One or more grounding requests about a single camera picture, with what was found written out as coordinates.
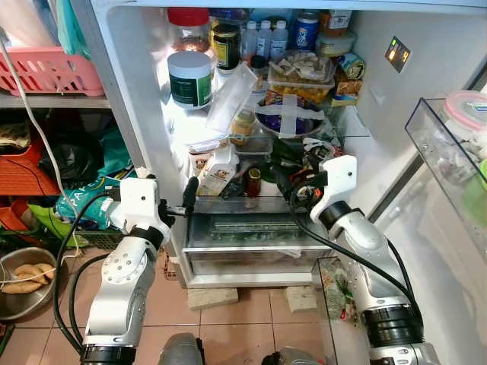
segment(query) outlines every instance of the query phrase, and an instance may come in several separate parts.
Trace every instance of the temperature display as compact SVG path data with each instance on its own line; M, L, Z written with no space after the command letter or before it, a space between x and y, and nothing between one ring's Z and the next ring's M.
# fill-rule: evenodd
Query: temperature display
M386 59L397 72L401 72L410 56L411 51L395 36L387 48Z

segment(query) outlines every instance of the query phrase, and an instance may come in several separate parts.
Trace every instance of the pink basket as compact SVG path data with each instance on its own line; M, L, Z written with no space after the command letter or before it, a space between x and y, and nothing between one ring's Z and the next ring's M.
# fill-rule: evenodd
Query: pink basket
M100 78L93 64L81 56L69 56L62 47L16 48L8 54L26 94L104 95ZM0 54L0 87L12 95L20 93L14 77Z

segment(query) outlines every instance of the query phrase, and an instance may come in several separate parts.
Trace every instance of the plastic bottle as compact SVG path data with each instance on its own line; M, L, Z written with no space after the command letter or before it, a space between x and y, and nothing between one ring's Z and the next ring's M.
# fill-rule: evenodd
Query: plastic bottle
M271 37L272 37L271 22L262 21L260 23L259 33L257 34L256 54L265 57L266 61L269 60L269 54L271 50Z
M247 29L242 36L241 57L250 65L250 60L256 54L257 50L257 22L247 22Z
M271 39L271 61L279 62L284 57L288 43L289 32L286 29L285 21L278 21L277 27L272 32Z

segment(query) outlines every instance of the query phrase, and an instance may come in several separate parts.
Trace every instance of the tiled floor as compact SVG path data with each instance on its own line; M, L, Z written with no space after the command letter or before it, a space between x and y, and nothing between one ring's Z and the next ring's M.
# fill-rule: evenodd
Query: tiled floor
M85 251L69 263L74 272L83 261L104 252ZM260 365L262 359L284 347L294 346L323 358L319 318L316 312L291 314L283 289L240 289L240 301L201 311L188 309L186 291L168 281L158 263L155 282L147 299L147 314L135 364L157 364L166 340L178 332L192 332L203 340L208 365ZM80 327L100 284L100 264L94 264L78 282L75 311ZM62 296L61 313L68 322L68 306ZM53 308L17 324L0 365L78 364L78 355L57 328Z

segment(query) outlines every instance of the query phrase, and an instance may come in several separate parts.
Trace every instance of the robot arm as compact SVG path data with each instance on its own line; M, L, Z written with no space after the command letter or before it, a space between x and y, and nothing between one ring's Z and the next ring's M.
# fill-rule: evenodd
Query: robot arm
M359 210L351 209L344 201L356 185L355 157L324 161L319 170L326 182L324 188L312 190L313 203L307 206L311 220L325 226L335 240L333 243L366 259L404 285L406 280L400 266L390 256L388 239ZM289 189L282 191L289 197ZM351 279L357 311L367 328L371 365L438 365L433 346L423 341L421 316L408 297L383 276L343 253L338 255Z
M159 201L155 179L125 179L120 197L126 217L124 236L104 260L101 286L91 304L81 363L130 365L140 341L145 299L154 282L158 250L170 239L171 215L193 211L198 180L191 179L183 206L170 209Z

